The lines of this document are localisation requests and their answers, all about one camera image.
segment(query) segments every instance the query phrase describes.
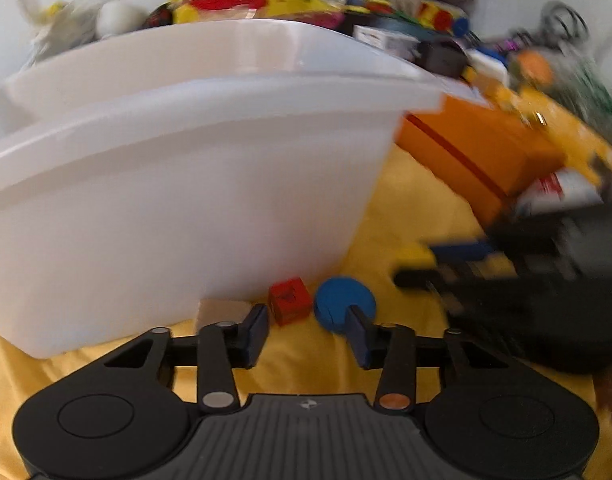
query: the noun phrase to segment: red stripe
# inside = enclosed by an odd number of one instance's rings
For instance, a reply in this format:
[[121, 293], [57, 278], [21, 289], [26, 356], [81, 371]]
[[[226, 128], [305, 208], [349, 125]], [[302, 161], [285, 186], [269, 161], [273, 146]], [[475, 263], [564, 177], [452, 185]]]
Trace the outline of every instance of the red stripe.
[[433, 139], [437, 144], [439, 144], [443, 149], [445, 149], [448, 153], [450, 153], [454, 158], [457, 159], [459, 163], [462, 164], [470, 173], [472, 173], [475, 178], [483, 184], [487, 190], [489, 190], [492, 194], [494, 194], [497, 198], [501, 200], [505, 200], [508, 196], [501, 189], [497, 183], [487, 176], [483, 170], [481, 170], [478, 165], [476, 165], [470, 158], [464, 155], [460, 150], [453, 146], [448, 140], [441, 136], [436, 130], [433, 130], [431, 126], [424, 123], [419, 117], [414, 116], [413, 114], [407, 114], [406, 120], [413, 123], [417, 128], [423, 131], [428, 137]]

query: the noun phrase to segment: white ball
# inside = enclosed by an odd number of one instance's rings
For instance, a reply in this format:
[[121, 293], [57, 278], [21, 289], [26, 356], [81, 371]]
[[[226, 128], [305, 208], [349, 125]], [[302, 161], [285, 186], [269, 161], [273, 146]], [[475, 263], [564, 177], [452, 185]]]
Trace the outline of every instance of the white ball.
[[97, 14], [97, 38], [117, 36], [137, 30], [146, 21], [148, 13], [122, 0], [103, 5]]

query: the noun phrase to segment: blue disc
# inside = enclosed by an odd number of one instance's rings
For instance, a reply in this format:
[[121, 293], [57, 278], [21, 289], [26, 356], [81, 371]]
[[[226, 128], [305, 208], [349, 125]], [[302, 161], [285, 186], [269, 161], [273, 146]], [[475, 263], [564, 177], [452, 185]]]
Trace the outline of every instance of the blue disc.
[[343, 333], [348, 307], [357, 305], [371, 321], [375, 319], [377, 303], [372, 292], [363, 283], [346, 276], [330, 278], [315, 293], [315, 318], [326, 330]]
[[464, 16], [457, 18], [452, 23], [452, 35], [455, 38], [463, 38], [470, 30], [470, 22]]

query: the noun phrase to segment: orange box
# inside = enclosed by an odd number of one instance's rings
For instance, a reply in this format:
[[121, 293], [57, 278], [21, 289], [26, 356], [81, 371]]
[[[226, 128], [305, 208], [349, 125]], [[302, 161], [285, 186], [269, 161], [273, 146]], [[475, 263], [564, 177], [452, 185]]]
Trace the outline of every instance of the orange box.
[[518, 116], [452, 97], [439, 114], [407, 114], [397, 145], [464, 197], [483, 226], [566, 158]]

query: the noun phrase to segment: white storage bin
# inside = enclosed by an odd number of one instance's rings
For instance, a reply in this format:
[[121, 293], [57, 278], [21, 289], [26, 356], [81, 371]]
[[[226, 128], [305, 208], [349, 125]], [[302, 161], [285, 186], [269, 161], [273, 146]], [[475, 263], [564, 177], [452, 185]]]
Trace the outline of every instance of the white storage bin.
[[0, 88], [0, 335], [36, 357], [311, 280], [431, 75], [265, 20], [92, 44]]

